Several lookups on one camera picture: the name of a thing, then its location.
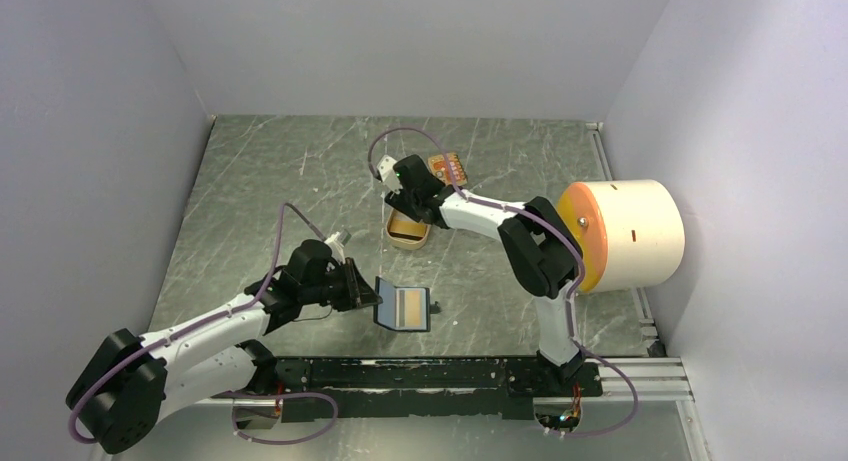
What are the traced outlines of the black card holder wallet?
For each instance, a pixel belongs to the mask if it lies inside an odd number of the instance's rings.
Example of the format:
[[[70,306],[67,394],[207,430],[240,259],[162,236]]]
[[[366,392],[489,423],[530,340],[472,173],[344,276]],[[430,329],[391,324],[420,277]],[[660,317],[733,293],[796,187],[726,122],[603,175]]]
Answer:
[[[442,311],[427,287],[396,286],[377,277],[375,291],[380,303],[373,307],[373,322],[390,331],[429,332],[432,316]]]

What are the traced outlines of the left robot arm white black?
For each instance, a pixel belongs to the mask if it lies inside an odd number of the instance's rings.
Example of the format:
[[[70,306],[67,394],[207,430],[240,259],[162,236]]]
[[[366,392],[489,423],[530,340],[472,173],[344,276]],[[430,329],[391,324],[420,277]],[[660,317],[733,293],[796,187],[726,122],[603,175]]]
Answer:
[[[199,400],[285,394],[276,356],[261,338],[304,307],[345,312],[381,304],[354,260],[307,239],[284,265],[231,301],[176,326],[108,335],[66,396],[70,434],[109,454],[135,445],[162,419]]]

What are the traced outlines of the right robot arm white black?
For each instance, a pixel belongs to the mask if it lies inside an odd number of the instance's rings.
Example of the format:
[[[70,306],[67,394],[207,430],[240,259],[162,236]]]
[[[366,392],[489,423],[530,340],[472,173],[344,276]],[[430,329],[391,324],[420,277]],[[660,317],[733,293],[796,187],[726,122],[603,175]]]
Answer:
[[[553,395],[573,387],[586,358],[572,322],[585,266],[576,239],[552,203],[541,196],[525,203],[500,201],[447,185],[418,155],[385,156],[375,172],[388,189],[386,204],[412,220],[501,243],[516,280],[534,297],[540,383]]]

